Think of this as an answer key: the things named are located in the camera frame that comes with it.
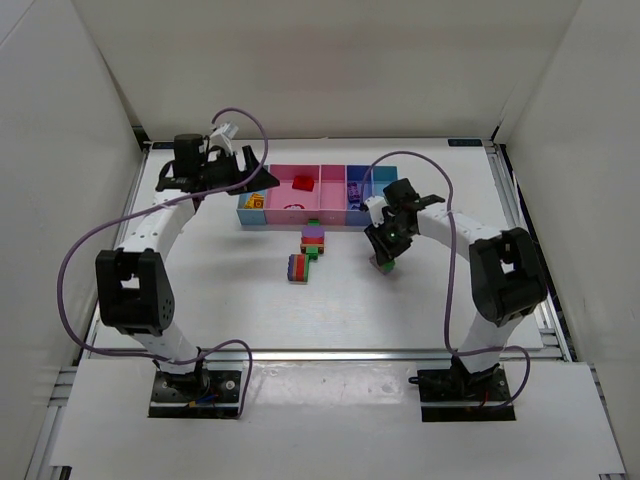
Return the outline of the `green purple lego piece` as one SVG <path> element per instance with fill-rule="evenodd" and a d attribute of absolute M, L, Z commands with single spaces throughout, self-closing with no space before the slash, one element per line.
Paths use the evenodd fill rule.
<path fill-rule="evenodd" d="M 383 275 L 389 274 L 395 268 L 395 260 L 389 260 L 385 263 L 379 263 L 375 255 L 369 258 L 371 265 Z"/>

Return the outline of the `yellow lego brick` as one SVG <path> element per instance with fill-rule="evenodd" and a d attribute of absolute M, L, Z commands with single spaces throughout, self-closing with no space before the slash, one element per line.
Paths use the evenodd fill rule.
<path fill-rule="evenodd" d="M 252 193 L 244 204 L 245 209 L 263 209 L 265 196 L 259 193 Z"/>

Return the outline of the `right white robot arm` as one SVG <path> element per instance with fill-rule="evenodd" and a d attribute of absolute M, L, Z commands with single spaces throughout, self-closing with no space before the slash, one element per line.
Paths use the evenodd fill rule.
<path fill-rule="evenodd" d="M 417 236 L 449 249 L 447 317 L 452 315 L 456 261 L 468 262 L 475 317 L 461 346 L 449 350 L 449 370 L 427 384 L 440 398 L 486 391 L 514 330 L 547 297 L 530 234 L 520 227 L 489 227 L 454 212 L 449 199 L 420 196 L 407 179 L 389 184 L 383 195 L 367 198 L 360 208 L 370 217 L 365 234 L 374 251 L 371 261 L 382 272 L 393 269 Z"/>

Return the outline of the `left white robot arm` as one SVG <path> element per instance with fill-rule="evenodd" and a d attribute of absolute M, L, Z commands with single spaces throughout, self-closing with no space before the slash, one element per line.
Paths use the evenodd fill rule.
<path fill-rule="evenodd" d="M 235 152 L 222 131 L 211 139 L 178 135 L 173 151 L 173 160 L 159 172 L 151 212 L 116 249 L 97 255 L 98 303 L 102 323 L 143 346 L 169 387 L 197 396 L 208 387 L 204 361 L 174 322 L 175 298 L 165 260 L 207 191 L 240 195 L 280 182 L 251 146 Z"/>

